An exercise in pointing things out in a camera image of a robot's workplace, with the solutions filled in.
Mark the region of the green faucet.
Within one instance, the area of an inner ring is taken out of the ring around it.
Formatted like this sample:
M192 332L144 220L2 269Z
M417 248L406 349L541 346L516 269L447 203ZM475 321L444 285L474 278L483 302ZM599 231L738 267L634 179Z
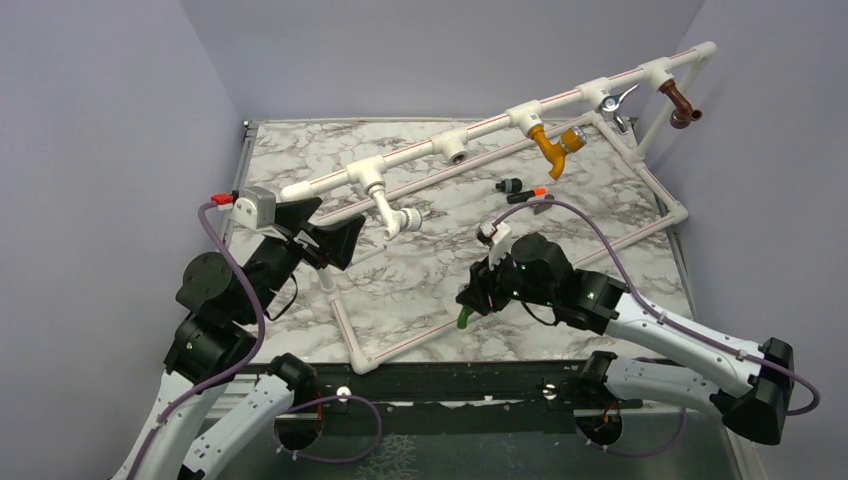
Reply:
M475 313L475 311L472 308L470 308L468 306L463 306L461 308L459 314L457 315L456 327L459 330L466 329L467 326L468 326L468 323L469 323L469 319L474 313Z

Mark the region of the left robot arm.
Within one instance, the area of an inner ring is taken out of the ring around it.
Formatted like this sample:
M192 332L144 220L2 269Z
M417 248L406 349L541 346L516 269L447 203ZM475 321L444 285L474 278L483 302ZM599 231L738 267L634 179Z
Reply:
M239 264L210 224L211 209L237 209L247 193L212 196L198 218L216 248L196 256L183 273L177 302L188 311L177 327L151 412L117 479L214 479L259 431L287 410L320 401L315 369L291 353L274 358L251 392L209 430L208 412L256 356L264 340L267 308L301 263L316 270L346 269L366 218L357 214L319 226L312 197L272 202L270 226Z

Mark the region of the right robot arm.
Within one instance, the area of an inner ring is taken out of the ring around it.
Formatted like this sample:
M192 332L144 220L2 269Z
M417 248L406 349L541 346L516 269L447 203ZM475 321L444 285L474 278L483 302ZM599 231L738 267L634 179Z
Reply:
M456 301L481 316L512 301L547 307L556 324L665 357L652 363L592 354L576 383L589 406L610 399L657 401L717 416L752 442L782 440L794 389L790 344L775 337L761 343L736 338L662 309L620 280L574 268L561 247L541 234L520 237L497 261L473 263Z

